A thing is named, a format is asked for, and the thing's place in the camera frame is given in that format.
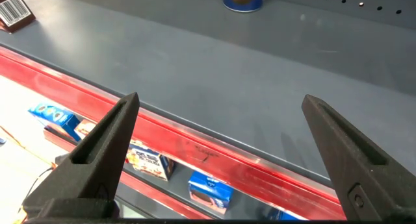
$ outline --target store shelf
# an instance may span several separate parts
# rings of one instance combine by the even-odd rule
[[[216,219],[251,219],[261,220],[265,219],[265,214],[271,209],[270,206],[248,196],[239,191],[234,191],[233,197],[231,198],[230,207],[227,212],[223,215],[214,210],[207,208],[190,199],[188,191],[188,180],[193,173],[193,170],[177,164],[174,173],[172,174],[169,182],[158,179],[154,176],[147,175],[138,171],[135,171],[131,164],[124,166],[131,175],[140,180],[145,181],[151,186],[160,189],[169,196],[175,197],[176,199],[196,207],[207,215]]]
[[[411,29],[278,0],[253,14],[221,0],[26,2],[38,21],[0,34],[1,45],[117,96],[137,91],[167,118],[142,112],[138,138],[275,207],[343,218],[333,191],[281,168],[330,186],[300,109],[307,93],[416,172]],[[9,63],[0,74],[94,121],[116,100],[18,60],[42,75],[22,77]]]
[[[64,141],[63,138],[58,137],[57,132],[52,129],[45,131],[45,136],[48,140],[51,140],[53,143],[65,150],[71,151],[74,148],[75,144],[71,142],[71,140],[66,139],[66,141]],[[230,202],[230,206],[225,214],[215,212],[214,210],[193,201],[190,199],[188,191],[188,180],[194,171],[178,163],[175,165],[174,172],[168,182],[158,179],[157,177],[141,173],[135,170],[131,164],[124,164],[123,170],[132,177],[145,182],[151,187],[166,194],[166,196],[173,197],[174,199],[195,208],[199,212],[204,213],[213,219],[261,220],[265,219],[266,214],[271,210],[270,206],[239,191],[233,192],[232,201]],[[140,194],[140,189],[134,190],[122,182],[119,184],[117,196],[126,203],[131,204],[135,208],[141,209],[145,214],[149,214],[154,218],[177,218],[180,216],[180,214],[172,209],[166,208],[163,204],[156,203],[153,199],[151,199],[152,197],[149,198]]]
[[[58,134],[53,129],[45,129],[44,136],[46,140],[67,152],[71,152],[75,148],[75,142]],[[124,171],[120,176],[116,196],[137,210],[141,210],[143,214],[153,218],[210,219],[202,212],[166,195]]]
[[[145,218],[159,219],[183,219],[184,217],[170,208],[142,195],[140,192],[119,183],[116,192],[116,200],[123,205],[143,215]]]

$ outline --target white floor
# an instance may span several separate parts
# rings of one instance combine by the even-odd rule
[[[48,162],[54,162],[56,156],[66,153],[44,139],[44,126],[28,113],[30,107],[40,102],[53,103],[0,76],[0,126],[25,147],[22,148],[11,139],[0,146],[0,223],[16,220],[21,202],[32,183],[50,167]],[[0,129],[0,138],[6,138],[6,135]],[[121,210],[121,217],[142,218],[126,206]]]

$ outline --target shelf lip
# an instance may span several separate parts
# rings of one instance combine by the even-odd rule
[[[4,47],[0,75],[95,122],[118,100]],[[305,219],[345,219],[332,189],[150,111],[140,110],[133,137],[275,208]],[[127,175],[122,178],[133,182]]]

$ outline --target screw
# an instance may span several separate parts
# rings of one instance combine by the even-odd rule
[[[359,195],[356,195],[356,196],[354,197],[354,201],[356,202],[356,206],[358,206],[358,207],[360,207],[360,208],[363,208],[363,206],[364,206],[364,201],[363,201],[363,199],[362,199]]]

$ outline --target product box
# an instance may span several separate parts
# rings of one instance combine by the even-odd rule
[[[280,211],[276,208],[273,208],[268,214],[267,219],[271,221],[280,220],[280,221],[298,221],[299,219],[293,217],[292,215]]]
[[[77,133],[77,135],[84,140],[85,136],[90,133],[92,131],[92,129],[96,126],[95,123],[87,120],[87,119],[83,119],[81,120],[81,122],[78,124],[78,126],[75,128],[75,133]]]
[[[55,107],[53,105],[40,103],[28,110],[32,115],[48,128],[56,130],[59,134],[67,136],[76,142],[81,138],[75,133],[79,124],[77,116],[69,110]]]
[[[127,162],[137,171],[168,180],[174,171],[175,162],[146,147],[139,140],[131,140],[126,155]]]
[[[233,195],[233,188],[195,171],[189,181],[190,198],[225,214]]]
[[[34,19],[34,14],[24,0],[0,0],[0,29],[11,33]]]

